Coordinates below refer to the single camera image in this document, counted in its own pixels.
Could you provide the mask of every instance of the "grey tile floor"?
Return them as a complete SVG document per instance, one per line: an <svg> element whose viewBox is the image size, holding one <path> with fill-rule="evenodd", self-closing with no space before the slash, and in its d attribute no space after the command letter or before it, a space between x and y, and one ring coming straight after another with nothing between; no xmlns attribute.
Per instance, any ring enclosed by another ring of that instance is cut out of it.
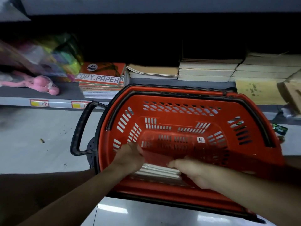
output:
<svg viewBox="0 0 301 226"><path fill-rule="evenodd" d="M69 152L74 128L81 110L48 110L0 107L0 173L48 173L82 171L89 168L85 156ZM89 118L81 142L85 149L95 135L100 112ZM300 128L290 126L282 146L285 155L301 154L297 146ZM161 226L256 226L243 219L178 209L137 201L104 198L83 226L106 225Z"/></svg>

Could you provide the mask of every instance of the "shopping basket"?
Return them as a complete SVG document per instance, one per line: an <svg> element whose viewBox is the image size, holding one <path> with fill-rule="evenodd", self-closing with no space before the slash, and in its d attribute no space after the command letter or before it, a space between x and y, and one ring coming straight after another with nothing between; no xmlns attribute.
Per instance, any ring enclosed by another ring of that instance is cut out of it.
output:
<svg viewBox="0 0 301 226"><path fill-rule="evenodd" d="M105 110L94 148L80 151L85 124L96 106ZM130 141L175 159L190 155L267 179L277 174L275 166L284 165L280 143L267 118L245 95L229 90L128 85L108 106L98 102L87 105L70 152L77 156L92 154L96 171L100 172L114 159L114 150ZM225 196L198 187L129 176L112 194L259 221L255 214Z"/></svg>

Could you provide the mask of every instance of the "basket handle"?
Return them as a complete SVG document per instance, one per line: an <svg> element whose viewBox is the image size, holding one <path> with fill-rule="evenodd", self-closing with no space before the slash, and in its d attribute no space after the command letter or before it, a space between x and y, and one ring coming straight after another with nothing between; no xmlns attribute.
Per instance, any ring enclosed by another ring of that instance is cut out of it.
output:
<svg viewBox="0 0 301 226"><path fill-rule="evenodd" d="M82 140L82 134L84 133L84 129L87 124L87 121L88 121L93 109L97 106L102 107L104 109L107 108L107 105L104 105L102 103L90 102L86 106L86 108L82 112L82 115L79 118L79 121L74 130L74 134L73 134L71 145L70 145L70 152L74 156L82 156L82 155L93 153L95 151L95 149L81 151L79 149L79 146L80 146L80 142Z"/></svg>

